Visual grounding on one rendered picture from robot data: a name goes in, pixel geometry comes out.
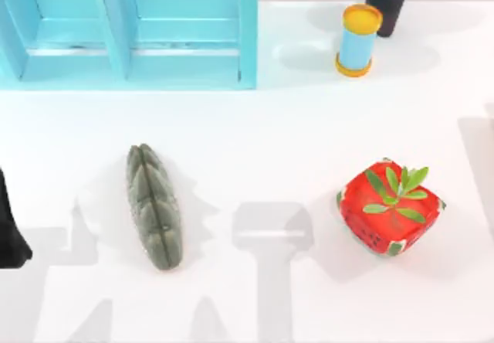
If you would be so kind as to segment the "grey-green bread loaf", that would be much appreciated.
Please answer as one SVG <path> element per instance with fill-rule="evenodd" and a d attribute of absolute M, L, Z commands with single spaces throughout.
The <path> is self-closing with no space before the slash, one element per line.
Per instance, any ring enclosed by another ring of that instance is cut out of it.
<path fill-rule="evenodd" d="M 127 154 L 127 197 L 145 253 L 159 270 L 183 259 L 181 213 L 174 188 L 158 154 L 133 145 Z"/>

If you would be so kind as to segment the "light blue rack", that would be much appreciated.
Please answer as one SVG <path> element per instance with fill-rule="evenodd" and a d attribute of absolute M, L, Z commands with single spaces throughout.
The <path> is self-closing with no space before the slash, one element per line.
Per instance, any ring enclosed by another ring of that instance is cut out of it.
<path fill-rule="evenodd" d="M 0 0 L 0 90 L 240 90 L 258 0 Z"/>

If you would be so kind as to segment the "red watermelon plant pot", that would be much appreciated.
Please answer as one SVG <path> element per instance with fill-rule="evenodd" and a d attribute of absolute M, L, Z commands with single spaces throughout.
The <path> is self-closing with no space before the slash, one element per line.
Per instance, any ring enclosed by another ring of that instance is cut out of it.
<path fill-rule="evenodd" d="M 366 169 L 374 171 L 383 181 L 388 195 L 393 195 L 385 178 L 385 168 L 390 167 L 398 177 L 405 166 L 389 158 L 383 158 Z M 397 212 L 388 210 L 381 214 L 367 214 L 363 207 L 370 203 L 382 204 L 381 197 L 371 188 L 361 173 L 350 180 L 338 193 L 336 203 L 339 213 L 351 232 L 371 251 L 383 256 L 397 256 L 408 250 L 435 224 L 445 202 L 422 184 L 418 189 L 428 193 L 422 200 L 404 199 L 400 207 L 415 209 L 425 217 L 425 224 L 412 222 Z"/>

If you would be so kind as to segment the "green leafy plant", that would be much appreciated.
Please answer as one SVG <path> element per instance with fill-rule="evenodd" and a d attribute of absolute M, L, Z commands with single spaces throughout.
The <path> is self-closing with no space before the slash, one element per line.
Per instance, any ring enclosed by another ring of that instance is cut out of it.
<path fill-rule="evenodd" d="M 363 212 L 367 214 L 381 214 L 388 210 L 397 212 L 412 222 L 425 224 L 425 217 L 415 209 L 400 207 L 399 204 L 404 199 L 422 200 L 428 197 L 428 193 L 418 187 L 425 180 L 429 172 L 429 167 L 408 170 L 401 169 L 401 176 L 398 177 L 390 167 L 385 168 L 385 178 L 393 195 L 388 195 L 387 189 L 381 178 L 371 169 L 364 171 L 364 176 L 371 188 L 381 197 L 382 204 L 370 203 L 363 207 Z"/>

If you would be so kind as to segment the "blue and yellow can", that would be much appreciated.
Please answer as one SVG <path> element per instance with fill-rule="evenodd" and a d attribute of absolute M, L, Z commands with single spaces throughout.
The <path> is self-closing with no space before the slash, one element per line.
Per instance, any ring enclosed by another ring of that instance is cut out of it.
<path fill-rule="evenodd" d="M 344 76 L 364 76 L 372 65 L 374 41 L 383 15 L 372 5 L 353 4 L 343 12 L 343 35 L 335 65 Z"/>

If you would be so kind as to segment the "black plant pot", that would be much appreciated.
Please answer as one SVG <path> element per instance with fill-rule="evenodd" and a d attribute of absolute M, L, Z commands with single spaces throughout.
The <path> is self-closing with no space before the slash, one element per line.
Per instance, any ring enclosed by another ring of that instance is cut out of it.
<path fill-rule="evenodd" d="M 382 14 L 383 20 L 377 35 L 382 38 L 390 37 L 394 32 L 404 0 L 365 0 L 365 2 Z"/>

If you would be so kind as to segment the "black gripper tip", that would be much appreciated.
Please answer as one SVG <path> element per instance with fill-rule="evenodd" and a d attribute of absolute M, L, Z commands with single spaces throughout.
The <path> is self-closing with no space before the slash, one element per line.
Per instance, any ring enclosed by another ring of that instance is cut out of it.
<path fill-rule="evenodd" d="M 0 169 L 0 269 L 19 269 L 31 260 L 33 251 L 17 227 Z"/>

